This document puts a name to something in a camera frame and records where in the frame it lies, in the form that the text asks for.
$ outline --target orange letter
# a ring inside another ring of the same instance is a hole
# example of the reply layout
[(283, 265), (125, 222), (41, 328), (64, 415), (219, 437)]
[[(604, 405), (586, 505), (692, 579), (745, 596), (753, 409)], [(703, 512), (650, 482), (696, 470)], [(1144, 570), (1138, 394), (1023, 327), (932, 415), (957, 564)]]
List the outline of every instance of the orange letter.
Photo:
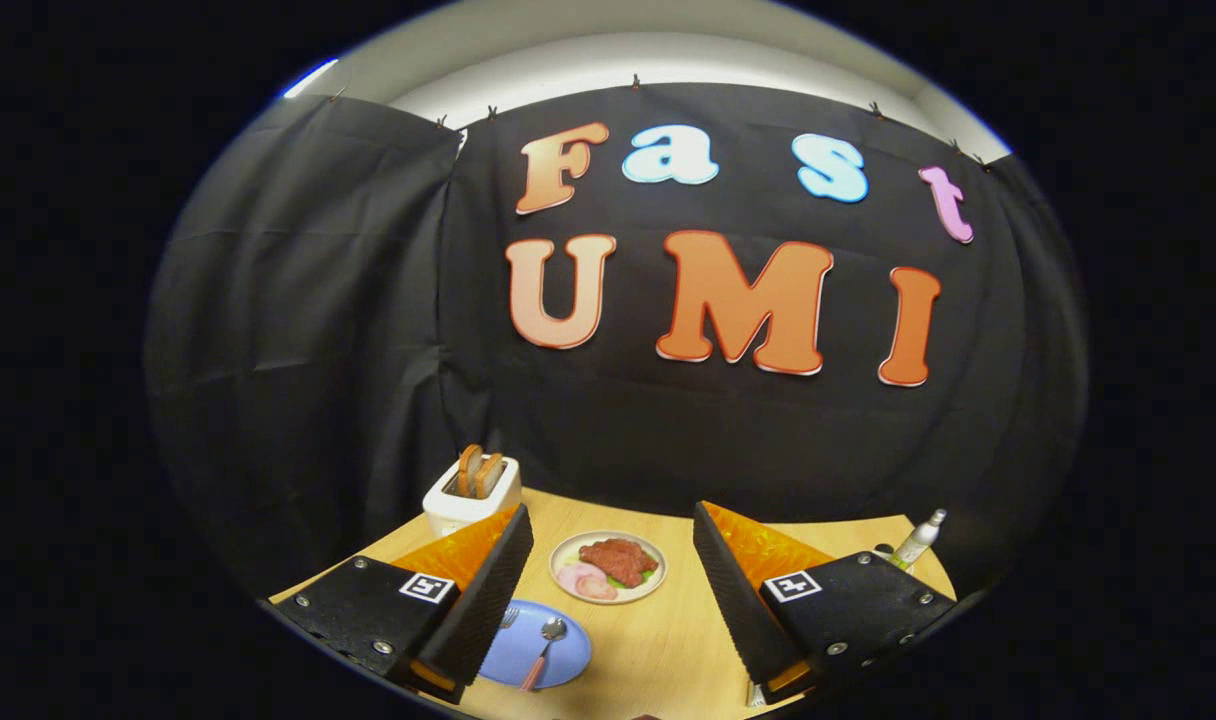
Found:
[(822, 369), (817, 315), (822, 279), (833, 264), (824, 247), (782, 244), (753, 286), (745, 282), (721, 234), (671, 234), (666, 252), (675, 255), (679, 275), (671, 332), (657, 342), (658, 355), (689, 362), (709, 358), (713, 345), (700, 332), (709, 313), (724, 359), (736, 362), (771, 316), (769, 339), (755, 350), (755, 365), (792, 375), (814, 375)]
[(581, 345), (599, 327), (603, 304), (604, 258), (617, 251), (607, 234), (582, 234), (568, 241), (573, 260), (572, 315), (556, 320), (545, 314), (541, 300), (545, 260), (554, 254), (548, 240), (522, 240), (506, 249), (511, 261), (511, 322), (533, 345), (558, 350)]
[[(572, 186), (563, 184), (563, 170), (573, 178), (584, 176), (590, 168), (590, 146), (586, 142), (599, 145), (606, 140), (608, 126), (590, 123), (589, 126), (573, 128), (527, 144), (520, 152), (529, 159), (529, 184), (516, 206), (516, 213), (527, 215), (572, 199)], [(563, 146), (569, 142), (572, 147), (564, 151)]]
[(879, 364), (879, 379), (890, 386), (919, 387), (928, 382), (928, 324), (941, 282), (914, 268), (894, 268), (890, 279), (897, 288), (897, 328), (888, 360)]

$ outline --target plate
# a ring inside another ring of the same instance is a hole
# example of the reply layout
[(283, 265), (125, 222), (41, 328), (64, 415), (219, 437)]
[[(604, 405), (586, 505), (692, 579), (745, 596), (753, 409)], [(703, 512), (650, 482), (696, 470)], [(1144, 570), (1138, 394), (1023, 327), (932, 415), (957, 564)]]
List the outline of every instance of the plate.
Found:
[(536, 688), (553, 688), (554, 685), (567, 684), (586, 669), (590, 663), (590, 636), (576, 620), (553, 607), (525, 600), (512, 600), (510, 606), (517, 607), (520, 614), (516, 618), (516, 624), (497, 630), (497, 637), (492, 639), (492, 647), (479, 666), (480, 675), (495, 684), (520, 687), (545, 647), (541, 625), (550, 618), (562, 618), (568, 632), (563, 639), (550, 643), (545, 666), (536, 679)]
[[(638, 587), (624, 587), (620, 583), (617, 583), (617, 580), (607, 578), (603, 570), (581, 562), (580, 552), (584, 544), (604, 541), (604, 539), (608, 538), (621, 538), (627, 539), (629, 541), (638, 542), (640, 547), (644, 549), (644, 552), (648, 553), (652, 559), (657, 561), (657, 570), (653, 570), (652, 575), (648, 575), (644, 579), (644, 583), (640, 584)], [(575, 570), (569, 570), (564, 574), (564, 581), (562, 583), (559, 573), (570, 568), (570, 566), (585, 566), (585, 568), (582, 568), (585, 569), (585, 574), (590, 574), (596, 578), (596, 583), (593, 583), (595, 587), (606, 587), (604, 580), (607, 580), (607, 585), (610, 589), (608, 589), (607, 592), (603, 592), (603, 596), (599, 597), (591, 597), (589, 594), (579, 592), (576, 585), (573, 584), (575, 583), (575, 580), (573, 580), (576, 575)], [(578, 600), (595, 602), (596, 604), (621, 604), (623, 602), (636, 601), (644, 597), (647, 594), (655, 591), (658, 585), (662, 584), (662, 580), (666, 579), (666, 556), (662, 555), (662, 551), (657, 550), (657, 546), (654, 546), (653, 542), (648, 542), (646, 539), (640, 536), (632, 536), (630, 533), (618, 533), (614, 530), (581, 533), (580, 536), (572, 536), (565, 541), (559, 542), (559, 547), (556, 547), (554, 552), (550, 553), (550, 579), (553, 579), (554, 584), (563, 587), (564, 592), (570, 594), (572, 597), (576, 597)]]

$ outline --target white wall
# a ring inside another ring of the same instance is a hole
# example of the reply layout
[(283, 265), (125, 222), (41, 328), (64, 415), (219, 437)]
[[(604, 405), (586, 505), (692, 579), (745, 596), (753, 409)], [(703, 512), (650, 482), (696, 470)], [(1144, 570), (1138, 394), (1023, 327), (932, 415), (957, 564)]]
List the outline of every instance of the white wall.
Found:
[(550, 97), (641, 83), (717, 81), (778, 88), (829, 97), (868, 109), (941, 137), (941, 129), (913, 101), (858, 74), (742, 40), (685, 33), (635, 32), (575, 36), (473, 64), (417, 88), (393, 108), (466, 126), (499, 111)]
[(856, 71), (906, 97), (925, 79), (877, 46), (771, 0), (457, 0), (371, 36), (342, 60), (347, 95), (388, 105), (472, 64), (573, 36), (726, 36)]

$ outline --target letter m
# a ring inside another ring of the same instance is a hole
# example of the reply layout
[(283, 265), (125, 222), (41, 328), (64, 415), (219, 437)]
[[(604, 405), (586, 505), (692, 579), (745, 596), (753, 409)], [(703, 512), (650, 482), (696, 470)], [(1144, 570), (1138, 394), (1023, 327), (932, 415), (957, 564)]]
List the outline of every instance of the letter m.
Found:
[(708, 359), (714, 350), (703, 333), (709, 315), (728, 362), (741, 360), (759, 328), (770, 324), (769, 338), (754, 351), (755, 365), (790, 375), (814, 375), (822, 369), (817, 317), (822, 281), (833, 264), (824, 247), (783, 243), (754, 285), (745, 281), (721, 234), (671, 234), (666, 252), (679, 264), (679, 272), (671, 332), (657, 342), (658, 355), (687, 362)]

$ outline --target steak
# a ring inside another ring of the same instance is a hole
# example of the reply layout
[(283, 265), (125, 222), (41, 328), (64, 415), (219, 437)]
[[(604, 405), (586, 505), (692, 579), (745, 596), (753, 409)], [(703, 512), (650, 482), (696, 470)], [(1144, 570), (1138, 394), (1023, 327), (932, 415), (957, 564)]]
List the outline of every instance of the steak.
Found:
[(595, 544), (585, 544), (580, 550), (581, 562), (589, 562), (608, 574), (608, 578), (626, 585), (638, 587), (643, 584), (643, 573), (657, 569), (652, 559), (638, 542), (621, 538), (609, 538)]

